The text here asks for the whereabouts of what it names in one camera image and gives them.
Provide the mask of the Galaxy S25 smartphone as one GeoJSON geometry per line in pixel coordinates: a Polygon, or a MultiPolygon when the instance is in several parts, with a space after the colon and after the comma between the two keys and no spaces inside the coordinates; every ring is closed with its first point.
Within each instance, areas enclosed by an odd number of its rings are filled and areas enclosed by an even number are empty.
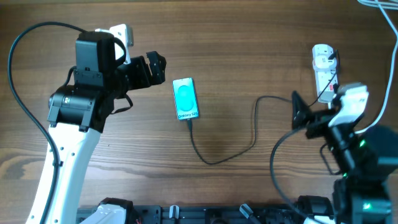
{"type": "Polygon", "coordinates": [[[181,78],[172,81],[175,108],[178,120],[199,117],[197,96],[193,78],[181,78]]]}

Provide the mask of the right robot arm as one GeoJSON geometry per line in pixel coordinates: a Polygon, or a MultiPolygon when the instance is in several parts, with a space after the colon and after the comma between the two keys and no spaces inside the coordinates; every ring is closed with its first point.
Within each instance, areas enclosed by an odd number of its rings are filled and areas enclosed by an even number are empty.
{"type": "Polygon", "coordinates": [[[337,223],[392,223],[392,202],[386,181],[397,169],[397,133],[373,126],[362,135],[354,127],[363,117],[367,98],[348,91],[337,94],[333,108],[312,111],[292,93],[292,127],[305,128],[308,139],[323,137],[342,176],[333,184],[333,200],[301,196],[297,208],[306,217],[337,223]]]}

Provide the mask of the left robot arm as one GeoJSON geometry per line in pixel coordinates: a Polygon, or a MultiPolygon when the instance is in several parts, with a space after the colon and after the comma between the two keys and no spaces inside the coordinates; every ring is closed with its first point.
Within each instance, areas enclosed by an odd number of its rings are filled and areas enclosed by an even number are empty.
{"type": "Polygon", "coordinates": [[[166,59],[156,51],[126,62],[127,49],[107,32],[82,32],[76,40],[74,84],[50,97],[49,134],[58,159],[49,149],[28,223],[73,223],[91,155],[114,102],[129,90],[165,81],[166,59]]]}

